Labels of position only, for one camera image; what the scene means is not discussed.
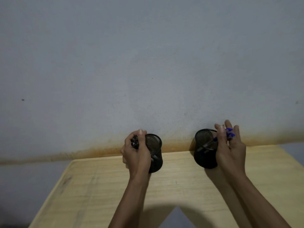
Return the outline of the person's right hand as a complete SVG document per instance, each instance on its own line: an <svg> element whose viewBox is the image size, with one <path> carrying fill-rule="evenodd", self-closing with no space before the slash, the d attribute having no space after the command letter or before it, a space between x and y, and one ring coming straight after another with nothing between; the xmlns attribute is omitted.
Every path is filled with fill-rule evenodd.
<svg viewBox="0 0 304 228"><path fill-rule="evenodd" d="M232 128L231 122L227 119L224 122L225 128ZM240 141L227 140L227 150L216 151L216 161L228 181L235 182L240 177L245 177L246 145Z"/></svg>

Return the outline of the person's left hand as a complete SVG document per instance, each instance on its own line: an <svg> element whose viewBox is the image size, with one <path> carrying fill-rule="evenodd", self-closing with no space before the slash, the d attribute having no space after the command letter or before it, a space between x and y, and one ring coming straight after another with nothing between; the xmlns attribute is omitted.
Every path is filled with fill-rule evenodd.
<svg viewBox="0 0 304 228"><path fill-rule="evenodd" d="M139 151L131 146L131 138L138 134L138 130L132 132L124 141L124 146L121 148L123 163L129 170L130 180L144 180L149 177L149 169L151 164L150 151Z"/></svg>

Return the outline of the person's left forearm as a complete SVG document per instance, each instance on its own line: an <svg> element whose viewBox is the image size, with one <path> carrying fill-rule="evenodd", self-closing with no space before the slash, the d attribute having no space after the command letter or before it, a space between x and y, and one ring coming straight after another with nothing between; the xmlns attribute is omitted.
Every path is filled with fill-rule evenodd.
<svg viewBox="0 0 304 228"><path fill-rule="evenodd" d="M139 228L150 176L148 174L129 179L108 228Z"/></svg>

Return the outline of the person's right forearm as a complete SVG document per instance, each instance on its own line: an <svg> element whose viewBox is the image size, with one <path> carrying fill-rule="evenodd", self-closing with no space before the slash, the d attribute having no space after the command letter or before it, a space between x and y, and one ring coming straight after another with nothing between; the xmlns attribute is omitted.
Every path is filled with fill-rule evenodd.
<svg viewBox="0 0 304 228"><path fill-rule="evenodd" d="M249 212L254 227L291 228L246 175L237 174L235 176L226 176L226 178Z"/></svg>

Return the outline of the black mesh pen cup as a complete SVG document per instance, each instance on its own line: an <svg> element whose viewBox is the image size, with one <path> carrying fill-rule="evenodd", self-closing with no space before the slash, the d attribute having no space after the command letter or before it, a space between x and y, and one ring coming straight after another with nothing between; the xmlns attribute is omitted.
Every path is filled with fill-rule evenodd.
<svg viewBox="0 0 304 228"><path fill-rule="evenodd" d="M149 174L157 172L161 169L163 165L162 159L162 140L156 134L146 134L145 142L148 150L150 151L151 164L149 169Z"/></svg>
<svg viewBox="0 0 304 228"><path fill-rule="evenodd" d="M217 132L212 129L202 129L195 134L195 151L193 154L195 162L205 168L217 167L216 151L218 147Z"/></svg>

